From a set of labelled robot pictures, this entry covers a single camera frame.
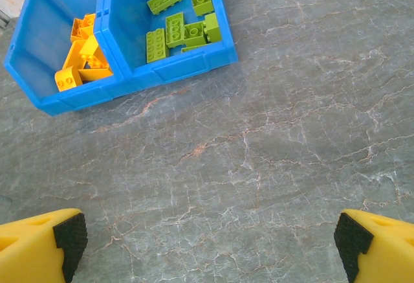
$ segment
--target marble surface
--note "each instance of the marble surface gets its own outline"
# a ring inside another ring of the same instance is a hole
[[[414,222],[414,0],[225,1],[195,78],[51,118],[0,69],[0,223],[81,208],[74,283],[344,283],[342,209]]]

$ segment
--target blue plastic bin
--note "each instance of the blue plastic bin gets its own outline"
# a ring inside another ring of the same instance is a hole
[[[25,0],[5,67],[33,104],[58,115],[107,102],[116,97],[201,74],[237,61],[223,0],[212,0],[223,40],[146,64],[146,33],[165,27],[165,18],[184,12],[187,23],[201,21],[191,0],[183,0],[154,16],[148,0]],[[75,17],[96,13],[95,36],[114,75],[59,92],[54,74],[71,47]]]

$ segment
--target gray marble floor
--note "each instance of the gray marble floor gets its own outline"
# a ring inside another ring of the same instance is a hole
[[[0,67],[0,222],[81,208],[75,283],[344,283],[342,209],[414,222],[414,0],[225,1],[239,63],[85,111]]]

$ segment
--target black rubber pad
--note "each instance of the black rubber pad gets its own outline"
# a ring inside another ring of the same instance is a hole
[[[354,283],[358,275],[358,256],[366,254],[374,235],[353,220],[348,214],[342,213],[335,229],[334,239],[349,283]]]
[[[79,213],[53,227],[56,246],[65,253],[63,276],[66,283],[71,283],[73,275],[88,243],[85,215]]]

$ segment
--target storage bin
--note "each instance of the storage bin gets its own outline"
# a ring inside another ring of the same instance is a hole
[[[212,0],[223,40],[193,51],[146,63],[146,33],[165,27],[165,18],[184,13],[187,23],[202,21],[191,0],[154,16],[149,0],[25,0],[6,55],[5,67],[33,104],[58,115],[167,84],[237,61],[223,0]],[[59,92],[54,74],[71,47],[73,19],[96,13],[94,34],[114,75]]]

